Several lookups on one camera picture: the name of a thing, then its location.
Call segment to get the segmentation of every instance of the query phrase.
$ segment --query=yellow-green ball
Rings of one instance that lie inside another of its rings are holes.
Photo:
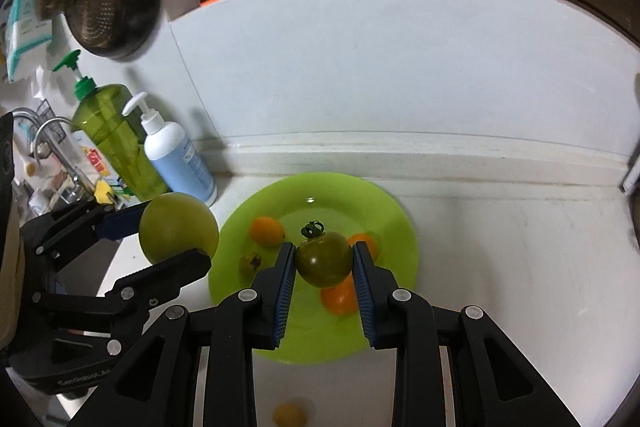
[[[213,257],[218,248],[218,222],[202,201],[168,192],[152,200],[140,219],[140,247],[151,264],[192,248]]]

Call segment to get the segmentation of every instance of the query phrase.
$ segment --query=ribbed blue pad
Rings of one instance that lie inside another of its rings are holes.
[[[293,293],[293,284],[296,281],[296,265],[294,263],[294,251],[289,253],[287,264],[284,270],[280,291],[276,300],[276,309],[273,320],[273,344],[280,345],[280,340],[284,337],[284,331],[287,327],[287,317],[289,316],[289,307],[291,306],[291,295]]]
[[[367,281],[364,266],[362,265],[362,259],[355,251],[353,255],[353,283],[356,288],[358,308],[360,308],[362,331],[364,332],[364,336],[369,339],[369,345],[373,346],[377,338],[373,297],[371,296],[369,282]]]

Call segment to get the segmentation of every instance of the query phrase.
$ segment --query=bottle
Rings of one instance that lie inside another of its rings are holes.
[[[66,66],[77,79],[74,92],[80,104],[72,118],[76,141],[85,154],[95,152],[97,147],[108,160],[100,163],[101,175],[127,205],[167,192],[166,183],[145,155],[145,133],[137,115],[122,116],[124,106],[131,99],[129,89],[120,84],[96,87],[92,78],[80,74],[79,55],[80,50],[69,53],[53,69],[58,71]]]
[[[165,122],[160,113],[146,105],[145,91],[134,96],[122,114],[142,110],[142,128],[148,134],[145,153],[174,192],[183,192],[210,206],[218,195],[213,176],[196,152],[180,124]]]

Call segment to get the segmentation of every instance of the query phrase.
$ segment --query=bottle label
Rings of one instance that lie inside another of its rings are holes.
[[[172,191],[189,194],[204,202],[213,194],[216,187],[213,176],[186,136],[168,155],[152,163]]]
[[[122,200],[125,206],[139,204],[140,200],[131,192],[127,184],[111,166],[108,159],[105,158],[95,143],[89,138],[84,131],[75,131],[74,139],[82,148],[82,152],[94,166],[94,169],[100,174],[101,178],[113,189],[113,192]]]

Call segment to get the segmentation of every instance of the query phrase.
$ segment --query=white pump dispenser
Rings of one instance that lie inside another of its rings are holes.
[[[211,205],[218,195],[213,176],[182,126],[165,122],[158,111],[147,105],[147,95],[145,91],[138,93],[122,110],[123,116],[129,116],[136,106],[141,109],[140,123],[148,135],[145,140],[146,157],[171,190],[184,192],[207,206]]]

